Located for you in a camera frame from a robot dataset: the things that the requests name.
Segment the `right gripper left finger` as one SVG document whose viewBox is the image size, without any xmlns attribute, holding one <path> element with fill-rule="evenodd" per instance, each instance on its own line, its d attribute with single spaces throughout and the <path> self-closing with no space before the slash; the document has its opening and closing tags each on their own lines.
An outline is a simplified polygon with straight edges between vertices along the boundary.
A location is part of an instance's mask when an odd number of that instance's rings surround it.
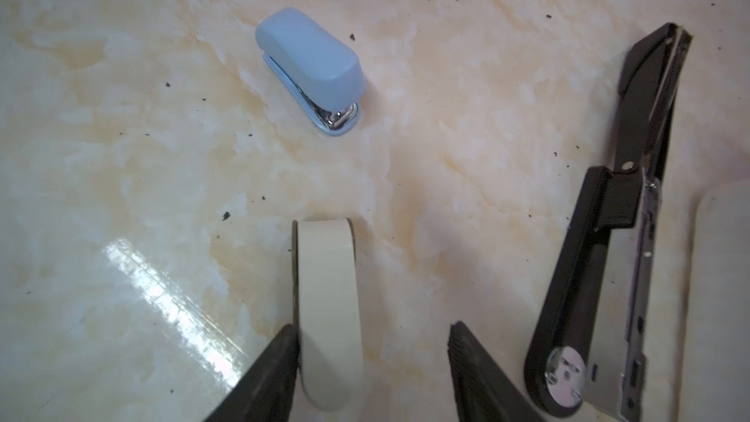
<svg viewBox="0 0 750 422">
<path fill-rule="evenodd" d="M 293 405 L 299 355 L 297 327 L 287 324 L 205 421 L 287 422 Z"/>
</svg>

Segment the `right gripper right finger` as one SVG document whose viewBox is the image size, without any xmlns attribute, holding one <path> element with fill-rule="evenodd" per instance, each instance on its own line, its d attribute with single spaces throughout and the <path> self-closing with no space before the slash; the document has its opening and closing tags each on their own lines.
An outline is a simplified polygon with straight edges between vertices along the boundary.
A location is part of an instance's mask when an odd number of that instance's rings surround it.
<svg viewBox="0 0 750 422">
<path fill-rule="evenodd" d="M 447 353 L 461 422 L 542 422 L 464 322 L 450 327 Z"/>
</svg>

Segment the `black stapler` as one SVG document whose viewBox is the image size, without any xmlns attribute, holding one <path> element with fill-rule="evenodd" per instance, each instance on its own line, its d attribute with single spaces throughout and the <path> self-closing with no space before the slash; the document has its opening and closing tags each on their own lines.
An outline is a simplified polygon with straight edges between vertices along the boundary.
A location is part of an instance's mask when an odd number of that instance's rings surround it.
<svg viewBox="0 0 750 422">
<path fill-rule="evenodd" d="M 586 172 L 525 359 L 527 392 L 551 416 L 589 404 L 641 418 L 662 181 L 691 41 L 666 23 L 624 60 L 613 162 Z"/>
</svg>

